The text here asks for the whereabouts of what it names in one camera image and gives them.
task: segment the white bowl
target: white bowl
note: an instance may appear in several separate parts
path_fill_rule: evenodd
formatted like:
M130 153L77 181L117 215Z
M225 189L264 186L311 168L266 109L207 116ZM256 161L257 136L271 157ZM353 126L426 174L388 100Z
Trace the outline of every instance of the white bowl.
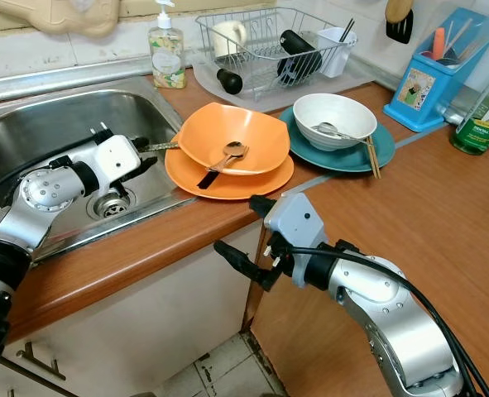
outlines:
M358 139L370 136L378 124L371 110L361 103L333 93L312 93L299 98L294 103L294 117L301 134L321 151L337 151L360 143L312 128L321 122L330 122L338 132Z

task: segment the wooden countertop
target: wooden countertop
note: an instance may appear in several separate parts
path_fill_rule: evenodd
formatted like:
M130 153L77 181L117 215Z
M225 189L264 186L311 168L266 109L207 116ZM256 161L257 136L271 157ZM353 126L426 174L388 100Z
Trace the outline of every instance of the wooden countertop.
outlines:
M489 384L489 151L457 151L450 130L400 148L382 180L335 178L305 193L331 242L405 272ZM291 397L391 395L362 329L324 292L283 278L252 331Z
M187 74L189 82L186 89L161 90L183 119L206 103L222 102L198 86L191 70ZM382 106L391 100L391 93L386 89L376 84L365 84L344 94L373 110L396 141L414 135L381 112ZM302 184L324 172L298 158L295 158L295 164L294 176L273 197L280 194L280 191ZM399 161L392 161L390 164L398 175L401 175L400 164ZM378 184L379 189L382 189L381 186L391 183L391 178L386 176L387 170L383 174L383 181L378 183L367 175L358 178L362 178L367 187ZM347 189L348 180L345 181L345 186ZM9 316L12 324L9 339L17 340L75 313L255 219L256 215L248 209L246 202L202 198L50 259L31 270L18 289Z

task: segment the orange plate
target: orange plate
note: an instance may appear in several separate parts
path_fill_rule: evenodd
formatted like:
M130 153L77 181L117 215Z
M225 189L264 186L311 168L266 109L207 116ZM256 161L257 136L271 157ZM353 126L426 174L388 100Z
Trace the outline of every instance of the orange plate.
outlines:
M218 163L223 148L239 141L250 149L230 163L223 174L255 175L280 166L288 156L290 138L286 124L264 113L210 103L194 112L181 127L178 142L187 155L206 167Z
M179 135L175 136L173 141L176 141ZM273 192L288 182L294 174L294 161L288 155L278 168L259 175L220 174L207 189L200 189L196 185L208 171L182 150L169 149L165 153L165 168L175 184L189 193L208 199L244 200L253 194Z

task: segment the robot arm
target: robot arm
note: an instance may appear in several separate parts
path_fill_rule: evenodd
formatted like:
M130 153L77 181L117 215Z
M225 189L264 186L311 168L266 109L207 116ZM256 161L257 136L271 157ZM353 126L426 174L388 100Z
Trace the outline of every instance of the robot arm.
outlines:
M476 395L470 383L464 382L466 370L456 360L461 356L448 342L448 333L453 334L441 328L442 319L436 322L413 299L410 291L415 287L397 266L384 258L365 256L341 240L328 245L324 224L304 194L277 202L254 196L251 207L273 232L265 256L274 261L271 270L259 269L246 254L215 242L215 250L236 270L265 290L285 273L300 288L311 284L328 291L364 330L395 397Z
M82 154L62 156L26 174L14 191L12 205L0 209L0 356L12 296L55 218L78 197L95 190L107 193L112 182L141 165L129 139L105 131L107 139L89 144Z

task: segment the backsplash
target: backsplash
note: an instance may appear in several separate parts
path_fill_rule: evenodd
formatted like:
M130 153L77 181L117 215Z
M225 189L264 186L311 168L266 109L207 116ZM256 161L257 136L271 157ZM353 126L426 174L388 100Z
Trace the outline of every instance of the backsplash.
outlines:
M454 0L462 7L489 14L489 0ZM388 73L400 77L410 57L431 26L443 20L441 7L446 0L417 0L414 28L408 45L386 36L386 0L278 0L277 5L294 7L319 16L335 25L346 26L351 17L356 24L358 43L353 52ZM184 31L186 56L202 47L198 13L173 15L173 26ZM89 39L75 33L47 35L31 28L0 32L0 78L41 70L61 69L107 60L134 58L149 54L147 32L156 24L155 16L127 18L103 39ZM482 90L489 81L489 49L467 85Z

